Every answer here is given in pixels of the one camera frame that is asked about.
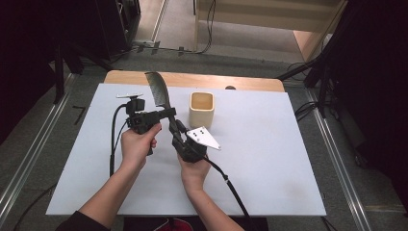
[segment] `wire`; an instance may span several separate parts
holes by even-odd
[[[117,136],[116,144],[115,144],[115,125],[116,125],[116,116],[117,113],[121,108],[125,108],[126,104],[122,104],[119,107],[117,107],[115,113],[114,113],[114,118],[112,119],[112,135],[111,135],[111,160],[110,160],[110,176],[114,174],[115,171],[115,150],[116,150],[116,144],[118,141],[119,136]]]
[[[243,205],[240,196],[238,195],[237,191],[235,190],[234,186],[232,185],[232,182],[228,179],[228,175],[226,175],[222,169],[216,165],[216,163],[210,161],[210,159],[208,159],[207,157],[202,157],[204,161],[210,163],[210,165],[215,168],[219,173],[221,173],[222,178],[224,178],[225,183],[228,185],[228,187],[230,188],[232,194],[235,196],[235,198],[237,199],[238,204],[240,205],[243,214],[245,215],[245,217],[248,219],[248,221],[250,222],[251,226],[252,226],[252,230],[256,231],[257,228],[251,218],[251,216],[249,215],[249,213],[246,211],[245,206]]]
[[[214,22],[214,15],[216,14],[216,3],[217,3],[216,0],[214,0],[207,14],[207,31],[208,31],[208,36],[209,36],[207,46],[204,48],[204,50],[200,52],[196,52],[196,54],[203,54],[211,48],[211,43],[213,42],[213,22]]]
[[[33,208],[36,203],[42,199],[43,196],[45,196],[47,193],[51,192],[55,187],[57,186],[57,183],[52,185],[50,188],[46,189],[42,194],[40,194],[34,201],[31,203],[27,209],[24,211],[24,213],[21,215],[20,219],[18,220],[17,224],[14,226],[13,231],[17,231],[20,228],[21,222],[24,220],[25,216],[30,212],[30,210]]]
[[[332,228],[333,228],[334,231],[338,231],[338,230],[336,229],[336,227],[334,227],[334,225],[333,225],[332,223],[330,223],[327,218],[325,218],[325,217],[320,217],[320,218],[321,218],[321,220],[323,220],[324,225],[326,226],[326,229],[327,229],[328,231],[332,231]]]
[[[122,56],[122,55],[125,55],[125,54],[129,54],[131,52],[134,52],[134,51],[138,51],[139,48],[141,48],[141,47],[143,49],[150,49],[150,50],[164,50],[164,51],[183,52],[184,54],[204,54],[204,53],[206,53],[211,48],[211,44],[213,42],[213,23],[214,23],[214,15],[216,13],[216,3],[217,3],[216,0],[213,0],[212,4],[210,6],[210,9],[208,11],[208,14],[207,14],[207,31],[208,31],[209,39],[208,39],[208,42],[207,42],[207,46],[202,51],[189,51],[189,50],[180,50],[180,49],[173,49],[173,48],[161,48],[161,47],[134,46],[129,51],[116,54],[115,56]]]

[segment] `white tabletop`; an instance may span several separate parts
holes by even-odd
[[[222,146],[208,148],[210,159],[229,176],[251,216],[325,216],[318,185],[301,138],[288,95],[284,92],[168,88],[170,104],[188,125],[189,98],[193,91],[215,95],[211,134]],[[148,86],[99,85],[81,131],[71,150],[47,215],[70,215],[78,210],[109,178],[111,126],[115,109],[127,99],[117,94],[143,93],[145,110],[159,111]],[[119,112],[116,132],[126,114]],[[180,166],[168,120],[156,137],[158,146],[128,194],[120,215],[195,215],[180,179]],[[115,155],[121,161],[120,145]],[[211,168],[205,190],[228,215],[242,210],[221,175]]]

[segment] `curved blade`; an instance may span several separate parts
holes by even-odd
[[[156,107],[164,107],[165,109],[169,109],[170,100],[168,98],[166,82],[162,75],[160,75],[158,72],[146,72],[144,74],[146,75],[147,82],[149,82]]]

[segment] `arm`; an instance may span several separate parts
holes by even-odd
[[[156,146],[154,137],[162,129],[154,125],[147,133],[138,135],[132,130],[122,134],[122,163],[114,175],[87,202],[79,212],[110,228],[127,194],[131,190],[141,169],[146,163],[150,146]]]
[[[186,194],[207,230],[243,230],[204,191],[204,180],[210,170],[210,164],[203,160],[194,164],[186,163],[179,155],[178,158]]]

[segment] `hand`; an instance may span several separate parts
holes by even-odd
[[[156,147],[155,136],[162,130],[162,124],[157,123],[146,133],[139,135],[129,129],[122,134],[122,163],[120,167],[131,167],[141,170],[146,163],[146,155],[150,147]]]
[[[203,191],[204,180],[211,165],[204,160],[187,163],[181,159],[180,155],[177,155],[177,157],[181,166],[181,179],[186,193]]]

